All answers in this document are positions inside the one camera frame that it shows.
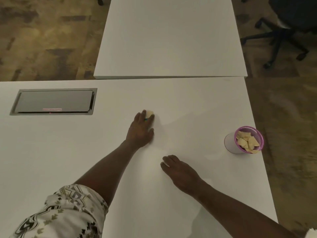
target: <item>white table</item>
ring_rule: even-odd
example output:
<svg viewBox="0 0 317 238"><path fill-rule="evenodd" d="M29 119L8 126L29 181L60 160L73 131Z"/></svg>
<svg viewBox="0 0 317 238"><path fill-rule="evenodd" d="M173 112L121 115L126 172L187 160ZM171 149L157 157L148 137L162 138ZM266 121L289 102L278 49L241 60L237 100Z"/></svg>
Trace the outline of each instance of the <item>white table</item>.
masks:
<svg viewBox="0 0 317 238"><path fill-rule="evenodd" d="M18 90L29 88L98 88L93 115L9 116ZM228 133L255 125L243 77L0 82L0 107L3 237L37 212L46 196L115 149L142 109L156 114L154 141L128 165L103 237L230 237L161 170L168 154L277 221L262 154L234 155L224 147Z"/></svg>
<svg viewBox="0 0 317 238"><path fill-rule="evenodd" d="M111 0L94 76L247 76L231 0Z"/></svg>

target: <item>floor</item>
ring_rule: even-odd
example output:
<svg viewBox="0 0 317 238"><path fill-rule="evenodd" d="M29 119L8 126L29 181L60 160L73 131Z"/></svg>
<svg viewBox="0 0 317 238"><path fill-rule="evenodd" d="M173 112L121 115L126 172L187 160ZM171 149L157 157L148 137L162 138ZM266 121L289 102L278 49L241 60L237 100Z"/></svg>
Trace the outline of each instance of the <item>floor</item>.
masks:
<svg viewBox="0 0 317 238"><path fill-rule="evenodd" d="M111 0L0 0L0 81L93 79ZM276 20L267 0L232 0L241 37L262 16ZM275 65L262 68L269 40L243 47L246 84L279 223L303 235L317 228L317 35L298 34L310 49L282 46Z"/></svg>

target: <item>hand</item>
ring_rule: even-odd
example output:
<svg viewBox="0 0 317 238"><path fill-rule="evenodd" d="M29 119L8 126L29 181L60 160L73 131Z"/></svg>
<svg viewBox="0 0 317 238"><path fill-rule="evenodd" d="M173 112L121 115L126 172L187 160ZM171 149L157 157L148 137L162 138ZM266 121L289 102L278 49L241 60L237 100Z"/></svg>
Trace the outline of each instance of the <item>hand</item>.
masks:
<svg viewBox="0 0 317 238"><path fill-rule="evenodd" d="M175 155L164 156L163 160L161 168L172 179L175 186L196 198L201 184L204 183L197 172Z"/></svg>
<svg viewBox="0 0 317 238"><path fill-rule="evenodd" d="M135 149L139 149L148 144L154 136L154 129L151 128L149 130L154 120L154 114L151 115L147 121L144 121L145 116L146 110L143 110L142 113L137 113L126 135L125 140Z"/></svg>

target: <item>cup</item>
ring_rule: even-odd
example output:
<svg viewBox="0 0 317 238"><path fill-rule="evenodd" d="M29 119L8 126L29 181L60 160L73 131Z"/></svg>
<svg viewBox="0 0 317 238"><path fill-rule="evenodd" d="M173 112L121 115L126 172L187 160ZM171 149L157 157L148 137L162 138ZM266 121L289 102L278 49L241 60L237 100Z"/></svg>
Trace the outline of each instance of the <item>cup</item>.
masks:
<svg viewBox="0 0 317 238"><path fill-rule="evenodd" d="M246 151L244 148L242 148L240 145L238 145L237 143L237 133L238 131L242 131L242 132L249 132L251 133L251 136L254 136L256 141L258 141L260 146L256 146L254 147L255 150L262 150L263 146L264 146L264 139L262 134L253 127L250 126L242 126L240 128L238 128L235 132L232 132L230 134L228 134L225 138L224 138L224 146L226 147L226 149L233 153L233 154L252 154L248 151Z"/></svg>

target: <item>forearm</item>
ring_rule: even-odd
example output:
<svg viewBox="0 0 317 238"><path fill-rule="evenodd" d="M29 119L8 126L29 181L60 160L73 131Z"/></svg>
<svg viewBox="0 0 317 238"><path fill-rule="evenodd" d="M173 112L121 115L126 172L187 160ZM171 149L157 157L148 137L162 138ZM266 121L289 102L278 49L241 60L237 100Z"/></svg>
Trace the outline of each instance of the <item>forearm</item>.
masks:
<svg viewBox="0 0 317 238"><path fill-rule="evenodd" d="M121 176L136 151L137 148L134 148L129 142L124 141L75 183L85 185L99 193L109 206L113 200Z"/></svg>
<svg viewBox="0 0 317 238"><path fill-rule="evenodd" d="M233 238L296 238L255 209L215 190L204 181L195 199L208 210Z"/></svg>

